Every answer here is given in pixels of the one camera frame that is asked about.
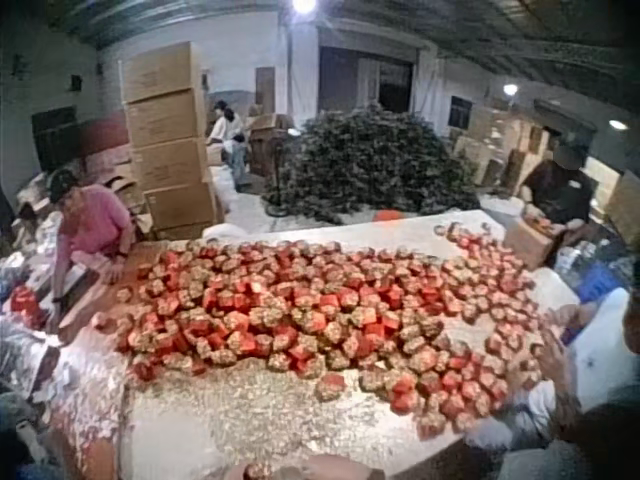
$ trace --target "stacked cardboard boxes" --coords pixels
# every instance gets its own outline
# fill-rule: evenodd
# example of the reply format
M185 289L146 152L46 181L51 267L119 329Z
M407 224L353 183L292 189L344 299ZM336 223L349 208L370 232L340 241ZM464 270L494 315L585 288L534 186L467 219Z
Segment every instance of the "stacked cardboard boxes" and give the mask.
M223 221L207 181L206 116L193 45L172 45L122 65L133 175L160 238L197 238Z

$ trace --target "blue container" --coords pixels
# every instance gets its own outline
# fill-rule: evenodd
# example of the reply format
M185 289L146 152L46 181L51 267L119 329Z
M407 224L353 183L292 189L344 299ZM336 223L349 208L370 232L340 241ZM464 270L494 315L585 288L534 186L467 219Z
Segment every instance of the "blue container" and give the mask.
M596 262L584 276L576 293L580 303L589 303L620 287L624 287L624 284L618 277L605 264Z

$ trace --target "fluorescent light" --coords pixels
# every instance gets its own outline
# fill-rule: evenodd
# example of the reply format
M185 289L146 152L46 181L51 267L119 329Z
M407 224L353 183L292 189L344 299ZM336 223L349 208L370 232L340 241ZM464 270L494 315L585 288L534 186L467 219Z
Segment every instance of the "fluorescent light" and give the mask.
M609 125L611 125L616 130L628 130L629 129L629 127L627 127L626 124L624 124L622 122L619 122L618 120L609 120Z
M307 15L316 9L316 0L293 0L293 8L296 12Z
M510 97L513 97L516 93L518 93L518 86L513 83L505 85L502 89L504 90L504 93L506 93Z

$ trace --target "cap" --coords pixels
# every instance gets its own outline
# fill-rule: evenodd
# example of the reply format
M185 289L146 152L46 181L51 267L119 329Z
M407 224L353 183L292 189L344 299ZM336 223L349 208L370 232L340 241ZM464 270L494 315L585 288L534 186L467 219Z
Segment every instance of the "cap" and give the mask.
M583 147L560 144L553 151L553 161L565 170L580 170L584 167L587 152Z
M53 172L49 178L49 200L58 203L73 187L78 186L78 179L69 170L62 169Z

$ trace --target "ceiling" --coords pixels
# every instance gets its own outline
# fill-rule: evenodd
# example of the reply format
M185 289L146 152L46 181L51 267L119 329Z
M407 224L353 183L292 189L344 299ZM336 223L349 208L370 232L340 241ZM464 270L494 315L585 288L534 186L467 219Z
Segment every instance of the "ceiling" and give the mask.
M289 0L14 0L54 28L104 48L154 28ZM431 40L445 55L640 112L635 0L318 0L322 15Z

